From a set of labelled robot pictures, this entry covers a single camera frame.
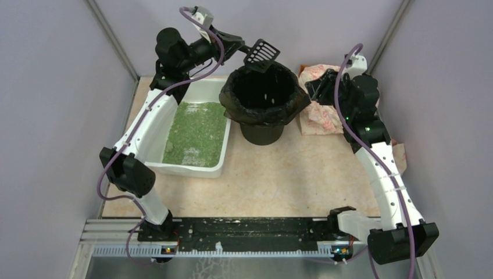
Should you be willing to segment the black litter scoop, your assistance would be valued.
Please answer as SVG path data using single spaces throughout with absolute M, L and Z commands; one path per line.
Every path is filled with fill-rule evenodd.
M 265 73 L 280 54 L 280 50 L 263 39 L 258 39 L 253 46 L 242 46 L 240 52 L 245 54 L 244 66 L 259 73 Z

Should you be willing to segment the black trash bin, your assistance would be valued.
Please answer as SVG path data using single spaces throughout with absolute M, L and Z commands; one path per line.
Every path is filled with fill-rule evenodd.
M 284 131 L 284 126 L 250 126 L 240 124 L 240 129 L 244 138 L 259 146 L 266 146 L 276 142 Z

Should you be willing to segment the white plastic litter box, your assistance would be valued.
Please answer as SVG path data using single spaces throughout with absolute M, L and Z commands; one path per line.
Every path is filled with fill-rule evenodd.
M 219 93 L 225 77 L 192 83 L 178 105 L 159 105 L 157 121 L 138 146 L 141 161 L 154 172 L 218 178 L 222 173 L 231 121 Z M 167 141 L 173 150 L 165 153 Z

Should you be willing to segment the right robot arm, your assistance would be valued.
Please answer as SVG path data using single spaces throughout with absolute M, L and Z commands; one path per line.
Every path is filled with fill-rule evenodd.
M 377 199 L 380 220 L 351 206 L 336 208 L 328 216 L 329 229 L 364 242 L 373 260 L 387 264 L 425 255 L 440 232 L 416 209 L 407 193 L 393 155 L 390 135 L 377 115 L 378 81 L 363 73 L 344 74 L 328 69 L 304 82 L 308 94 L 322 105 L 339 104 L 346 127 L 343 135 L 366 171 Z

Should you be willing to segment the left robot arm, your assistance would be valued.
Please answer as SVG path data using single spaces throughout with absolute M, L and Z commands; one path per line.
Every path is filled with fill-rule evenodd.
M 213 26 L 200 25 L 198 30 L 201 37 L 191 44 L 186 43 L 176 28 L 167 27 L 158 32 L 156 73 L 148 97 L 124 136 L 113 147 L 104 147 L 99 153 L 103 165 L 100 177 L 108 178 L 122 192 L 121 199 L 136 204 L 144 216 L 141 227 L 164 238 L 173 235 L 173 215 L 154 189 L 156 174 L 144 163 L 144 152 L 160 125 L 173 118 L 190 84 L 214 72 L 210 70 L 193 79 L 189 74 L 192 69 L 211 59 L 218 68 L 237 51 L 250 50 L 239 35 Z

